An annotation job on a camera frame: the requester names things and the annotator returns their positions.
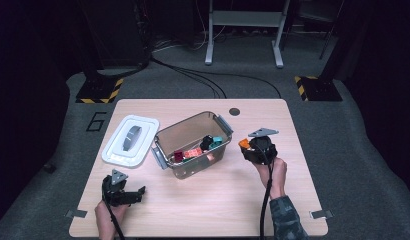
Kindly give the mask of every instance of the gray carpet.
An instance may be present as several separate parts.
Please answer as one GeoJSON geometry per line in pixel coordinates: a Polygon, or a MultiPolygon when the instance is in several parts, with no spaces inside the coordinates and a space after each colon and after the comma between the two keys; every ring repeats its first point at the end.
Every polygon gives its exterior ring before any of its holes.
{"type": "MultiPolygon", "coordinates": [[[[205,46],[199,50],[173,47],[153,56],[179,67],[258,77],[278,88],[290,108],[322,207],[335,214],[327,220],[329,233],[319,239],[410,239],[410,193],[367,139],[360,112],[343,83],[334,81],[342,102],[303,102],[299,96],[294,76],[318,76],[335,39],[325,58],[318,60],[323,41],[292,34],[282,52],[283,69],[275,68],[272,39],[228,38],[215,45],[212,66],[204,65],[205,46]]],[[[227,98],[279,98],[262,81],[206,76],[227,98]]],[[[57,170],[39,171],[32,179],[0,222],[0,239],[72,239],[71,219],[64,215],[77,208],[119,99],[214,98],[209,87],[155,63],[125,78],[110,104],[75,103],[83,83],[82,74],[67,81],[71,99],[58,149],[50,159],[57,170]],[[100,131],[86,132],[96,112],[106,113],[97,115],[104,125],[100,131]]]]}

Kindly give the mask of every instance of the plastic storage box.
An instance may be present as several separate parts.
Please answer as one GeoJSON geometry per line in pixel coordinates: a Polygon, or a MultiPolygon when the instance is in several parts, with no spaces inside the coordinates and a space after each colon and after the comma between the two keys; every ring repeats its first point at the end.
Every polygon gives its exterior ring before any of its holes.
{"type": "Polygon", "coordinates": [[[169,167],[178,179],[185,179],[220,161],[232,133],[221,116],[202,112],[157,132],[152,153],[162,169],[169,167]],[[200,148],[204,137],[210,136],[218,142],[212,143],[209,150],[188,156],[189,152],[195,153],[200,148]]]}

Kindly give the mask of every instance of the white lid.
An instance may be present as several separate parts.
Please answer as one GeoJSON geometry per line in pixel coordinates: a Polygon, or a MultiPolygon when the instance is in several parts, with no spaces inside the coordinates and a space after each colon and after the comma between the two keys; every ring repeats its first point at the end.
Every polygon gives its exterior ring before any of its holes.
{"type": "Polygon", "coordinates": [[[136,167],[146,157],[158,128],[159,122],[156,119],[135,115],[126,116],[106,144],[102,152],[102,159],[124,167],[136,167]]]}

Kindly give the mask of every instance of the hand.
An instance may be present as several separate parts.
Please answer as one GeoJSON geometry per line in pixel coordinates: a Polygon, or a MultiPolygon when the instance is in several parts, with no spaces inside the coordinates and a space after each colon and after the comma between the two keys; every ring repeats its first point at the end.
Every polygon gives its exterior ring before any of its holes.
{"type": "MultiPolygon", "coordinates": [[[[118,207],[111,206],[111,210],[117,218],[118,224],[121,224],[124,218],[124,214],[127,211],[129,205],[119,205],[118,207]]],[[[112,240],[115,236],[115,226],[111,221],[111,214],[106,208],[105,202],[101,200],[95,208],[96,225],[99,230],[99,239],[112,240]]]]}
{"type": "MultiPolygon", "coordinates": [[[[264,187],[267,187],[268,179],[270,179],[270,173],[268,171],[268,165],[261,165],[252,163],[258,170],[261,182],[264,187]]],[[[270,164],[273,166],[273,183],[270,190],[270,198],[275,199],[282,196],[285,196],[284,186],[286,182],[286,172],[287,172],[287,163],[281,158],[275,158],[274,162],[270,164]]]]}

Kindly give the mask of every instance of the tabletop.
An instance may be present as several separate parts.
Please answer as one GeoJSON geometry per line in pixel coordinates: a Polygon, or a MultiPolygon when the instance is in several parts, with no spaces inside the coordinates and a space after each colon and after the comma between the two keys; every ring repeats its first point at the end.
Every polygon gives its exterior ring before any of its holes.
{"type": "MultiPolygon", "coordinates": [[[[115,107],[92,167],[69,233],[73,237],[97,237],[94,208],[101,199],[101,184],[113,169],[127,174],[125,191],[146,186],[142,202],[127,211],[121,229],[133,237],[256,237],[265,188],[256,169],[244,160],[238,142],[260,128],[278,130],[270,135],[278,157],[288,164],[286,194],[291,198],[301,223],[310,236],[328,231],[325,219],[312,219],[309,212],[321,210],[304,153],[287,103],[281,99],[124,99],[115,107]],[[237,116],[230,109],[238,109],[237,116]],[[200,112],[221,115],[231,126],[232,141],[221,161],[183,180],[172,170],[162,170],[149,151],[144,161],[130,169],[109,164],[101,153],[111,135],[127,115],[154,118],[159,129],[176,124],[200,112]]],[[[267,206],[265,235],[273,235],[267,206]]]]}

